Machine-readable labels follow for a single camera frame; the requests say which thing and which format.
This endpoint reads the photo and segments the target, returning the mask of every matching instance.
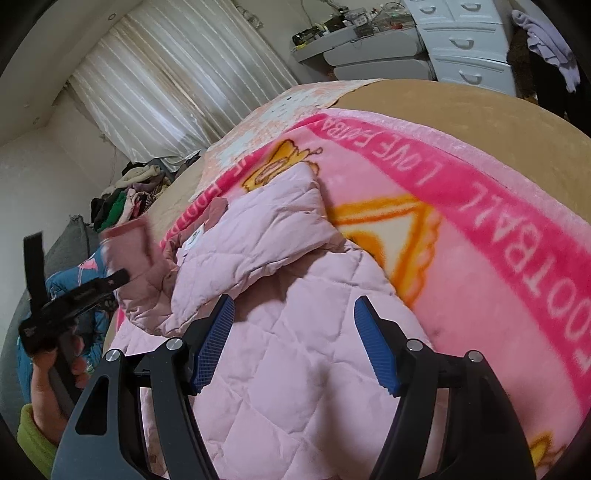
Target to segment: white drawer unit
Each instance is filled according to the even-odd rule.
[[[420,32],[431,55],[506,61],[509,51],[509,35],[502,24],[430,24],[423,25]]]
[[[324,59],[329,65],[337,67],[362,61],[414,57],[424,51],[417,29],[412,27],[388,30],[356,42],[344,43],[324,52]]]
[[[431,62],[422,59],[386,59],[335,67],[339,80],[419,79],[433,80]]]
[[[493,0],[446,0],[458,22],[508,23],[509,2]]]
[[[516,96],[511,66],[500,61],[431,56],[440,82],[462,83]]]
[[[406,5],[417,25],[453,22],[452,12],[444,0],[408,0]]]
[[[509,0],[407,0],[440,82],[516,96]]]

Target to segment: metal screw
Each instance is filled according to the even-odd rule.
[[[120,356],[121,356],[121,352],[118,351],[117,349],[113,348],[112,350],[109,350],[107,353],[105,353],[105,360],[107,360],[108,362],[114,362]]]
[[[166,348],[168,350],[178,350],[183,346],[183,341],[180,338],[171,338],[166,342]]]
[[[479,364],[484,359],[484,357],[478,350],[470,350],[468,352],[468,358],[476,364]]]
[[[411,338],[407,342],[407,348],[411,352],[419,352],[419,351],[423,350],[423,343],[420,340],[415,340],[414,338]]]

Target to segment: white curtain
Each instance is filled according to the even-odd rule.
[[[297,84],[230,0],[144,0],[70,78],[130,160],[207,148]]]

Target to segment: ceiling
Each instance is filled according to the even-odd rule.
[[[140,2],[53,2],[0,76],[0,145],[47,123],[55,98],[81,59]]]

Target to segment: cartoon print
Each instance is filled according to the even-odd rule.
[[[340,205],[328,215],[345,237],[375,258],[411,308],[435,256],[441,215],[409,194]]]
[[[545,469],[545,471],[548,471],[566,450],[566,445],[562,445],[557,450],[552,450],[552,444],[552,433],[550,432],[543,433],[530,443],[531,458],[534,461],[536,470]]]
[[[310,155],[318,155],[322,153],[322,147],[314,151],[309,148],[300,151],[292,140],[284,140],[275,150],[272,151],[267,160],[257,171],[251,174],[243,183],[242,186],[247,192],[251,192],[258,187],[262,187],[269,183],[272,179],[277,177],[282,171],[286,171],[292,165],[299,161],[306,161],[314,173],[318,175],[318,164],[306,160]]]

